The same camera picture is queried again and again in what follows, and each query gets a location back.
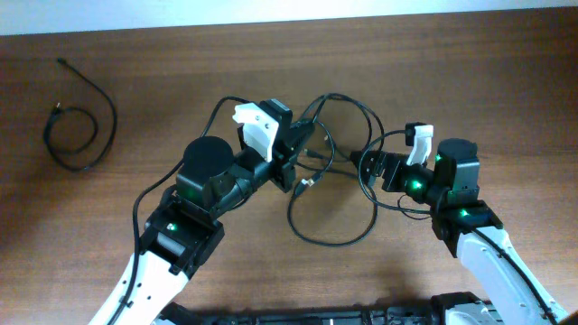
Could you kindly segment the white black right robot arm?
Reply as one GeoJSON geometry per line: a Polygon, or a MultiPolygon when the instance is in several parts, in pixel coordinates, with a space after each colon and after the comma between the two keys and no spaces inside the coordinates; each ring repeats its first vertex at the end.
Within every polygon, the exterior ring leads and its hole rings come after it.
{"type": "Polygon", "coordinates": [[[409,155],[367,147],[351,154],[361,189],[382,177],[383,190],[429,206],[436,237],[482,286],[505,324],[563,324],[571,319],[523,262],[503,222],[479,197],[478,146],[465,139],[439,143],[432,169],[424,165],[430,137],[412,136],[409,155]]]}

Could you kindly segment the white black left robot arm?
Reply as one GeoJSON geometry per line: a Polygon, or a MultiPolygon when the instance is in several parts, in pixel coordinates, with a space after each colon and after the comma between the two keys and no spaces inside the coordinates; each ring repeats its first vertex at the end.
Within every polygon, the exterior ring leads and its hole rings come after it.
{"type": "Polygon", "coordinates": [[[265,183],[284,192],[294,165],[314,131],[311,122],[284,125],[266,161],[249,144],[234,153],[229,143],[204,135],[185,149],[172,169],[176,182],[136,234],[136,247],[94,324],[152,324],[185,288],[225,235],[219,217],[241,207],[265,183]]]}

